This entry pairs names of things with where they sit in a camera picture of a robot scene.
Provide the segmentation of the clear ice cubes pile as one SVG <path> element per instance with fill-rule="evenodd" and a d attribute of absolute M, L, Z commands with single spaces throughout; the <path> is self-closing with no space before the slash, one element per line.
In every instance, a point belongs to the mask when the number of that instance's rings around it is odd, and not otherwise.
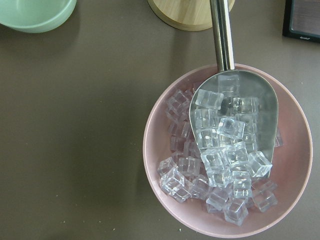
<path fill-rule="evenodd" d="M 160 189 L 179 203 L 201 200 L 210 214 L 240 226 L 248 210 L 277 204 L 266 180 L 271 161 L 259 150 L 267 115 L 240 93 L 240 77 L 220 75 L 217 90 L 178 89 L 166 100 L 171 155 L 158 167 Z"/>

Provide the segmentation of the metal ice scoop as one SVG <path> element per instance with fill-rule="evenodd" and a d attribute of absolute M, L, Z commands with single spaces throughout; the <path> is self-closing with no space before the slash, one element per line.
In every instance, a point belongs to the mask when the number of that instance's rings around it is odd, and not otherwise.
<path fill-rule="evenodd" d="M 260 151 L 271 162 L 274 154 L 274 144 L 276 140 L 278 126 L 278 99 L 272 85 L 262 76 L 248 69 L 235 69 L 232 34 L 229 18 L 228 2 L 226 0 L 210 1 L 213 38 L 215 45 L 215 55 L 218 73 L 208 77 L 195 91 L 190 107 L 189 120 L 192 132 L 196 133 L 196 98 L 200 89 L 214 91 L 218 89 L 218 77 L 238 76 L 239 93 L 245 97 L 258 97 L 261 103 L 259 111 L 267 113 L 267 120 L 258 130 L 266 136 L 261 138 Z"/>

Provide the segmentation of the wooden stand with base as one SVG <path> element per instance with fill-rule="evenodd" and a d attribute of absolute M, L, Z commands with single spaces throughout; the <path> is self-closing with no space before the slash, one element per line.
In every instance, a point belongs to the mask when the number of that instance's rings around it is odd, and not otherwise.
<path fill-rule="evenodd" d="M 148 4 L 163 22 L 173 28 L 198 32 L 213 26 L 209 0 L 149 0 Z"/>

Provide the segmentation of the pink bowl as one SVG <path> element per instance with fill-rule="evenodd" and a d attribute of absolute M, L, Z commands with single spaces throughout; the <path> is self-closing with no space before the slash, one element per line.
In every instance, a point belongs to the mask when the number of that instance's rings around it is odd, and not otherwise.
<path fill-rule="evenodd" d="M 273 153 L 270 179 L 277 184 L 278 203 L 266 212 L 250 209 L 241 226 L 226 222 L 217 214 L 207 213 L 198 199 L 179 203 L 160 188 L 158 164 L 170 155 L 167 99 L 178 89 L 187 89 L 217 72 L 216 65 L 194 69 L 174 81 L 158 98 L 148 117 L 143 137 L 144 168 L 150 186 L 162 206 L 179 222 L 192 230 L 216 238 L 243 238 L 263 232 L 281 221 L 296 205 L 309 180 L 313 161 L 313 143 L 307 118 L 291 92 L 270 74 L 257 68 L 237 64 L 237 69 L 263 76 L 278 99 L 278 127 L 283 145 Z"/>

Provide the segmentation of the green bowl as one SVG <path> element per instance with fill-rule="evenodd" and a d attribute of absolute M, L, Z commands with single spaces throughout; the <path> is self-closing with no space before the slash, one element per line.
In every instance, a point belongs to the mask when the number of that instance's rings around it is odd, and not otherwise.
<path fill-rule="evenodd" d="M 2 0 L 0 24 L 24 33 L 44 33 L 61 26 L 73 13 L 75 0 Z"/>

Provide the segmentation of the black framed device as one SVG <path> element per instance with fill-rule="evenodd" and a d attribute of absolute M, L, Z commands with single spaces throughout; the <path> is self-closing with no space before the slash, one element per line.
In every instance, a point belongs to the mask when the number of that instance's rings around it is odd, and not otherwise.
<path fill-rule="evenodd" d="M 282 35 L 308 42 L 320 42 L 320 1 L 286 0 Z"/>

